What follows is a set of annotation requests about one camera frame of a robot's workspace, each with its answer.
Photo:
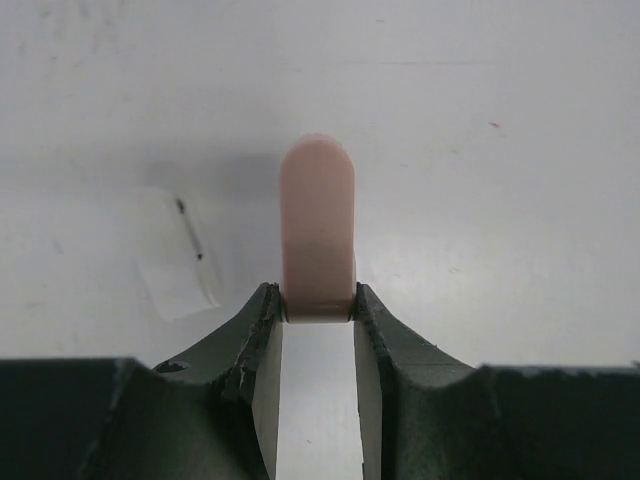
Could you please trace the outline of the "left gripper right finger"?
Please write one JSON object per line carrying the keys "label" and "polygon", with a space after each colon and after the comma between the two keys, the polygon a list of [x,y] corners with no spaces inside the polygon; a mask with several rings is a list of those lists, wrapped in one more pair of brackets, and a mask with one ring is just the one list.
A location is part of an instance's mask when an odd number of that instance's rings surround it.
{"label": "left gripper right finger", "polygon": [[635,479],[635,368],[473,368],[355,295],[367,479]]}

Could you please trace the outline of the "white stapler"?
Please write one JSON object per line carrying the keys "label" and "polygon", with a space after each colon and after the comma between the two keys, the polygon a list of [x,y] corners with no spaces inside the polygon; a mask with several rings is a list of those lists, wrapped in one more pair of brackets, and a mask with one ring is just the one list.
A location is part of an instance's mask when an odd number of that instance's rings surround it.
{"label": "white stapler", "polygon": [[158,187],[135,192],[135,261],[159,316],[173,322],[220,306],[219,262],[191,199]]}

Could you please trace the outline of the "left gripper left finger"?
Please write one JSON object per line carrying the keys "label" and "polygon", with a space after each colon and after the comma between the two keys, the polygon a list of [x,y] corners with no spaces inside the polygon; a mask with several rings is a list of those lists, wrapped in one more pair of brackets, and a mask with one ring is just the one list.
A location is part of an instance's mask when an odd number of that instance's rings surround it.
{"label": "left gripper left finger", "polygon": [[5,479],[271,479],[280,292],[264,283],[211,334],[148,368],[133,358],[1,363]]}

